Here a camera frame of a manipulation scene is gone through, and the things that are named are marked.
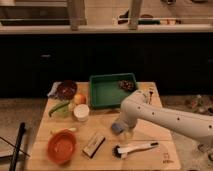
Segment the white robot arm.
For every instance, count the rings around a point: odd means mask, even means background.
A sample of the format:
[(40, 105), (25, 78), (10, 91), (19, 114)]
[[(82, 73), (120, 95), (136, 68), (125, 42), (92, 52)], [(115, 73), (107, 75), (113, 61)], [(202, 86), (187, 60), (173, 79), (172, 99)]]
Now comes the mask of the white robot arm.
[(122, 101), (117, 119), (122, 129), (133, 129), (143, 119), (213, 147), (213, 117), (153, 106), (149, 97), (136, 90)]

